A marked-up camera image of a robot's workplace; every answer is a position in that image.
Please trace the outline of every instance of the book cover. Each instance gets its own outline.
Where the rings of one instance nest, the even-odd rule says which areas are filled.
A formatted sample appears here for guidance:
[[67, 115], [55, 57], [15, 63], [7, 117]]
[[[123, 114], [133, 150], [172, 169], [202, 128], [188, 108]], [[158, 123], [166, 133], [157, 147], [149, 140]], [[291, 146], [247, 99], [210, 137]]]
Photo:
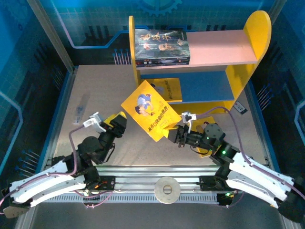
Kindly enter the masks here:
[[155, 64], [138, 64], [138, 68], [155, 67], [155, 66], [171, 66], [171, 65], [188, 65], [188, 63], [155, 63]]
[[136, 65], [172, 61], [189, 63], [190, 50], [185, 31], [135, 30]]
[[146, 79], [146, 81], [150, 83], [166, 102], [183, 101], [179, 78]]
[[180, 115], [146, 80], [121, 106], [156, 142], [164, 136], [164, 128], [181, 121]]

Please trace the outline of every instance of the glass panel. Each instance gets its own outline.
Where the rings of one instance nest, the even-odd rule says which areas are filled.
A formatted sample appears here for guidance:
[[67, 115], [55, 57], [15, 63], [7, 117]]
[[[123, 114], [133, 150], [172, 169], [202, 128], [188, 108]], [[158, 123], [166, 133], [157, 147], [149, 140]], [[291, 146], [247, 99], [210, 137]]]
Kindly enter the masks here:
[[[35, 173], [37, 159], [23, 152], [39, 158], [66, 69], [26, 0], [0, 1], [0, 29], [0, 187], [5, 188], [8, 179]], [[0, 220], [0, 228], [13, 223]]]
[[288, 0], [273, 25], [269, 50], [252, 77], [279, 162], [305, 175], [305, 2]]
[[41, 0], [75, 65], [115, 64], [128, 54], [128, 17], [138, 28], [213, 31], [242, 29], [273, 0]]

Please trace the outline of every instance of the yellow booklet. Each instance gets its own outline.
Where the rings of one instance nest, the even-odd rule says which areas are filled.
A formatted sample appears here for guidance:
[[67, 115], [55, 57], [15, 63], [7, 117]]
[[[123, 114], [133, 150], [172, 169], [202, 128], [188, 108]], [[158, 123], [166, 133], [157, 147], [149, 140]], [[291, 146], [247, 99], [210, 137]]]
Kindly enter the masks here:
[[146, 79], [167, 102], [182, 102], [179, 78]]
[[147, 81], [141, 83], [121, 106], [156, 142], [164, 136], [164, 128], [181, 120]]

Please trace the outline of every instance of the white tape roll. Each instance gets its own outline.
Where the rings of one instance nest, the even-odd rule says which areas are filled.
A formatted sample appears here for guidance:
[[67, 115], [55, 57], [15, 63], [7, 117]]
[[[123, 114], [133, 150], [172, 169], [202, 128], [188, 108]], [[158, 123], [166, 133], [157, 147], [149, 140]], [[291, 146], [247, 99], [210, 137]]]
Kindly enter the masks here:
[[161, 203], [172, 204], [180, 196], [180, 185], [172, 177], [162, 177], [154, 185], [154, 194]]

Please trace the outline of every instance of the beige tabletop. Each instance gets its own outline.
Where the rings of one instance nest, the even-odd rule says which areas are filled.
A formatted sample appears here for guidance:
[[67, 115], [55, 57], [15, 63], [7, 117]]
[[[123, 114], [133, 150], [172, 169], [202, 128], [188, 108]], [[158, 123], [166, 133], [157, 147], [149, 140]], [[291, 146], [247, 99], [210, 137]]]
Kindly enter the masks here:
[[[89, 94], [81, 122], [99, 112], [103, 118], [123, 111], [121, 103], [134, 91], [135, 81], [131, 65], [80, 65], [77, 71], [68, 107], [64, 116], [54, 156], [67, 156], [72, 152], [68, 134], [77, 125], [75, 111], [84, 94]], [[242, 135], [245, 153], [264, 164], [264, 153], [257, 135], [252, 114], [243, 92], [238, 101], [248, 112], [241, 115], [234, 108]], [[213, 115], [226, 133], [225, 140], [239, 148], [234, 125], [228, 114]], [[93, 128], [83, 128], [72, 135], [75, 145], [87, 136], [98, 136]], [[127, 128], [122, 138], [115, 139], [115, 151], [107, 165], [214, 165], [208, 157], [200, 158], [189, 147], [178, 148], [166, 138], [154, 142], [136, 122], [127, 116]]]

